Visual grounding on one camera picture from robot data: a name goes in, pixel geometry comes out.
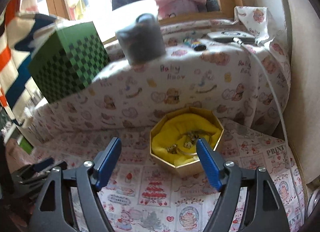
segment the octagonal box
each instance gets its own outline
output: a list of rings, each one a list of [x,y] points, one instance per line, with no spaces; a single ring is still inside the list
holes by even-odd
[[[200,172],[203,172],[203,168],[201,165],[200,160],[195,160],[190,163],[186,163],[180,166],[174,166],[171,163],[166,162],[165,160],[161,159],[160,157],[156,156],[152,152],[151,148],[151,142],[153,137],[155,137],[161,130],[164,123],[178,115],[185,114],[185,113],[193,113],[200,115],[201,117],[207,119],[210,123],[214,124],[218,129],[221,130],[221,135],[213,147],[213,150],[221,151],[222,143],[223,143],[223,133],[224,133],[224,127],[222,126],[219,119],[210,111],[202,108],[196,108],[196,107],[186,107],[183,109],[176,110],[174,112],[166,114],[151,130],[150,132],[150,155],[153,158],[153,160],[159,164],[160,166],[166,168],[170,172],[177,174],[180,177],[185,176],[191,176]]]

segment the green object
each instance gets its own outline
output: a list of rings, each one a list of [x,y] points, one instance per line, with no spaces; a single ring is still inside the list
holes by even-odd
[[[93,22],[57,30],[28,69],[49,103],[87,88],[110,62]]]
[[[27,154],[30,154],[33,150],[32,145],[23,137],[19,145]]]

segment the yellow clothing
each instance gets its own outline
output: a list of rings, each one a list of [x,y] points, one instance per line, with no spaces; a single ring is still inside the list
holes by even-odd
[[[183,155],[179,152],[177,154],[167,152],[167,147],[170,147],[175,143],[183,152],[195,153],[195,146],[190,149],[184,147],[185,142],[189,142],[188,137],[186,135],[181,136],[183,133],[195,130],[203,130],[213,134],[210,143],[211,147],[215,146],[221,134],[221,130],[207,119],[196,114],[182,114],[168,120],[162,126],[161,131],[153,137],[151,142],[153,153],[174,166],[180,166],[194,161],[193,156]],[[204,137],[209,141],[208,135],[200,134],[199,137]]]

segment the striped curtain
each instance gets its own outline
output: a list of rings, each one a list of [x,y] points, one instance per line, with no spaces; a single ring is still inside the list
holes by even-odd
[[[17,125],[22,124],[24,108],[38,90],[28,71],[30,41],[38,29],[56,19],[37,11],[37,0],[10,0],[0,16],[0,103]]]

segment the white cable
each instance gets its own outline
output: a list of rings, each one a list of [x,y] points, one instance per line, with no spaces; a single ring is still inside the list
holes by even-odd
[[[282,131],[283,131],[283,134],[284,134],[284,142],[285,142],[285,146],[286,146],[286,157],[287,157],[287,162],[289,163],[289,169],[290,169],[290,174],[291,174],[291,179],[292,179],[292,183],[293,183],[293,187],[294,187],[294,191],[297,195],[297,199],[298,199],[298,204],[299,204],[299,208],[300,208],[300,214],[301,214],[301,222],[302,222],[302,225],[304,223],[304,215],[302,214],[302,208],[301,208],[301,202],[300,202],[300,197],[298,195],[298,189],[297,189],[297,186],[295,185],[295,181],[294,181],[294,177],[293,177],[293,171],[292,171],[292,167],[291,167],[291,161],[290,161],[290,157],[288,156],[288,148],[289,148],[289,144],[288,144],[288,135],[287,135],[287,130],[285,128],[285,125],[284,125],[284,119],[283,119],[283,114],[282,114],[282,110],[281,110],[281,107],[280,107],[280,104],[279,104],[279,101],[278,101],[278,97],[276,96],[276,92],[275,90],[273,89],[273,86],[272,86],[272,83],[269,79],[269,76],[267,74],[267,71],[266,69],[264,68],[264,66],[262,65],[260,59],[257,57],[257,55],[255,55],[251,50],[249,50],[244,44],[243,42],[239,39],[239,38],[233,38],[233,41],[235,43],[237,43],[238,45],[240,45],[240,47],[242,47],[243,49],[245,49],[246,51],[249,52],[249,54],[251,54],[255,60],[257,61],[257,63],[259,64],[259,66],[261,67],[263,73],[264,73],[264,76],[266,77],[267,79],[267,82],[269,84],[269,87],[270,87],[270,90],[273,94],[273,98],[276,102],[276,105],[277,105],[277,109],[278,109],[278,113],[279,113],[279,117],[280,117],[280,122],[281,122],[281,126],[282,126]]]

